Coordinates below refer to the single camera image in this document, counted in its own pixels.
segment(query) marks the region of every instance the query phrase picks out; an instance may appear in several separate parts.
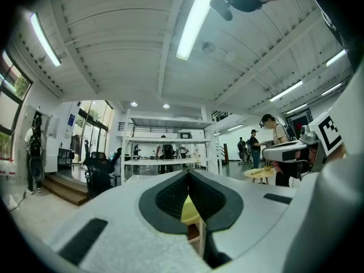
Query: wooden stairs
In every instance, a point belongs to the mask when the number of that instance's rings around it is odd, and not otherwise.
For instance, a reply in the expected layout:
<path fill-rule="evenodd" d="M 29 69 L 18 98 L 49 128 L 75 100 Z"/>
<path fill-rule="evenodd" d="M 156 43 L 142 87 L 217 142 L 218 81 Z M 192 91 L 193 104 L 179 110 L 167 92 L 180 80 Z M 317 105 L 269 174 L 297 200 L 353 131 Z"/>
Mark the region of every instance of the wooden stairs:
<path fill-rule="evenodd" d="M 42 181 L 42 187 L 77 206 L 89 200 L 87 187 L 67 181 L 56 175 L 47 175 Z"/>

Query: staircase railing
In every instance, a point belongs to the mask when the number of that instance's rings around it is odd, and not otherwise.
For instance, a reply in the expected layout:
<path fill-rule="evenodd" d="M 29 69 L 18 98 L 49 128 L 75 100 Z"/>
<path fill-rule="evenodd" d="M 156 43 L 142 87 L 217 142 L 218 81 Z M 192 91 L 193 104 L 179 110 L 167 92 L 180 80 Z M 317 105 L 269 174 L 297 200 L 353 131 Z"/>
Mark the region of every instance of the staircase railing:
<path fill-rule="evenodd" d="M 224 143 L 224 146 L 219 146 L 217 143 L 215 143 L 216 145 L 216 152 L 219 153 L 220 155 L 220 159 L 221 159 L 221 163 L 224 163 L 226 165 L 229 165 L 229 154 L 228 154 L 228 146 L 226 143 Z"/>
<path fill-rule="evenodd" d="M 219 122 L 220 120 L 223 120 L 224 118 L 228 117 L 229 115 L 232 115 L 232 113 L 228 112 L 222 112 L 222 111 L 215 111 L 212 114 L 212 120 Z"/>

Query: floor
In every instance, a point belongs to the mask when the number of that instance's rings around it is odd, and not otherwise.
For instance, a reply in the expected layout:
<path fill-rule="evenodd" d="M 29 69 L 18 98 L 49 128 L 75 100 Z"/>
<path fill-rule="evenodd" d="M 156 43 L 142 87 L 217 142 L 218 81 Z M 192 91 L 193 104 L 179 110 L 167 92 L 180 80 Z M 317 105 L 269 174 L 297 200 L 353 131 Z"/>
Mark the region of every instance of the floor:
<path fill-rule="evenodd" d="M 21 230 L 45 240 L 51 231 L 79 207 L 42 189 L 41 193 L 25 194 L 23 181 L 10 178 L 2 181 L 2 199 Z"/>
<path fill-rule="evenodd" d="M 174 171 L 181 170 L 182 166 L 175 165 L 173 169 Z M 234 179 L 251 182 L 251 178 L 244 176 L 244 171 L 249 169 L 252 169 L 252 164 L 239 166 L 238 162 L 230 162 L 229 165 L 222 167 L 222 174 Z M 85 167 L 75 166 L 72 173 L 70 170 L 65 171 L 62 171 L 62 175 L 85 181 Z M 136 172 L 139 175 L 157 175 L 158 166 L 141 166 Z M 127 169 L 126 178 L 129 177 L 130 172 Z M 297 188 L 300 181 L 291 179 L 289 183 L 290 187 Z M 275 185 L 275 176 L 269 178 L 269 185 Z M 9 179 L 2 181 L 1 186 L 4 202 L 9 209 L 15 208 L 23 198 L 26 180 L 21 177 Z M 21 229 L 30 231 L 44 240 L 57 225 L 64 222 L 78 208 L 44 189 L 42 193 L 26 194 L 21 204 L 11 212 L 11 215 Z"/>

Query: white pillar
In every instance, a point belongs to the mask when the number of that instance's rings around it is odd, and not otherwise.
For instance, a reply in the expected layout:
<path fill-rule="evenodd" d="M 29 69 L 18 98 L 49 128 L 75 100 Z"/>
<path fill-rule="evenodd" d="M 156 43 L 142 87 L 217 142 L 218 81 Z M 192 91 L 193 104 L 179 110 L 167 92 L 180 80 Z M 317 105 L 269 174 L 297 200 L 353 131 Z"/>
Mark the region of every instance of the white pillar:
<path fill-rule="evenodd" d="M 201 108 L 201 114 L 202 114 L 202 120 L 203 121 L 212 121 L 212 111 L 209 108 L 206 108 L 206 106 L 203 106 Z M 208 143 L 206 145 L 207 147 L 207 157 L 209 159 L 213 158 L 216 159 L 217 158 L 217 153 L 216 153 L 216 145 L 215 145 L 215 135 L 216 133 L 216 126 L 215 125 L 210 125 L 206 128 L 206 139 L 213 139 L 210 143 Z M 218 175 L 218 165 L 217 165 L 217 160 L 210 160 L 207 162 L 207 167 L 208 167 L 208 171 Z"/>

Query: metal rack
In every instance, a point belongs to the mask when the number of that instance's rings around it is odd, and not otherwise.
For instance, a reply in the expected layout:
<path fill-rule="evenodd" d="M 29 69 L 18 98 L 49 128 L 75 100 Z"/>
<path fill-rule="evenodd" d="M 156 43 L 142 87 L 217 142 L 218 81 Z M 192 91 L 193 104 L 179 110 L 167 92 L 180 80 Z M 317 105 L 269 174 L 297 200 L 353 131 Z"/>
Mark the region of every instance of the metal rack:
<path fill-rule="evenodd" d="M 162 127 L 165 129 L 190 129 L 190 130 L 205 130 L 205 128 L 213 125 L 215 136 L 209 139 L 180 139 L 180 138 L 146 138 L 146 137 L 133 137 L 126 136 L 127 131 L 124 131 L 124 136 L 122 140 L 122 155 L 121 159 L 125 158 L 126 147 L 128 142 L 131 143 L 131 151 L 130 155 L 133 154 L 133 146 L 134 143 L 161 143 L 161 144 L 204 144 L 206 151 L 206 158 L 203 161 L 206 161 L 206 168 L 209 170 L 209 162 L 210 161 L 218 161 L 220 171 L 222 169 L 222 163 L 220 159 L 220 155 L 216 153 L 216 149 L 212 149 L 215 151 L 214 155 L 208 153 L 208 145 L 211 142 L 217 142 L 219 145 L 218 130 L 215 122 L 213 121 L 199 121 L 195 119 L 181 119 L 181 118 L 167 118 L 167 117 L 150 117 L 143 115 L 133 115 L 131 110 L 129 109 L 126 114 L 126 121 L 129 122 L 129 119 L 132 119 L 136 127 L 150 127 L 157 128 Z M 173 164 L 191 164 L 199 162 L 200 159 L 196 158 L 186 158 L 186 159 L 170 159 L 170 160 L 148 160 L 148 159 L 140 159 L 135 160 L 133 157 L 130 160 L 122 161 L 121 163 L 121 181 L 125 182 L 125 165 L 173 165 Z"/>

